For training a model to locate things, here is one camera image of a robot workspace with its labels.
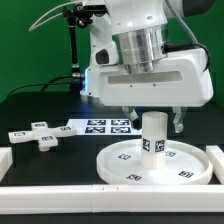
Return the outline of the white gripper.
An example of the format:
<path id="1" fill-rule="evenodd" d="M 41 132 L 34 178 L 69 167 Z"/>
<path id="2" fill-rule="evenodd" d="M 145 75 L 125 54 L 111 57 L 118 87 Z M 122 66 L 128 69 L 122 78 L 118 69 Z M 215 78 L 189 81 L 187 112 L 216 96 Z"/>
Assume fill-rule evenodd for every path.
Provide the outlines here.
<path id="1" fill-rule="evenodd" d="M 186 107 L 200 107 L 213 96 L 210 73 L 205 70 L 205 51 L 197 48 L 171 52 L 153 66 L 152 73 L 127 74 L 123 68 L 100 72 L 99 98 L 106 106 L 123 106 L 135 130 L 140 130 L 142 124 L 131 106 L 173 107 L 174 131 L 181 133 Z"/>

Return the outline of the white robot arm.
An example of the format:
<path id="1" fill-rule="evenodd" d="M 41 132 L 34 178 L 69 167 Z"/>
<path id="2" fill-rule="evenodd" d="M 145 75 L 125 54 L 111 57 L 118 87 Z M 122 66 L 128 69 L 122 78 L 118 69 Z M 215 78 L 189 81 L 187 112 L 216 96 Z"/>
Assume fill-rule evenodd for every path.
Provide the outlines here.
<path id="1" fill-rule="evenodd" d="M 85 71 L 85 101 L 120 106 L 141 127 L 137 107 L 171 107 L 177 133 L 189 107 L 213 96 L 207 48 L 195 37 L 168 42 L 168 20 L 203 14 L 216 0 L 83 0 L 93 14 L 91 57 Z"/>

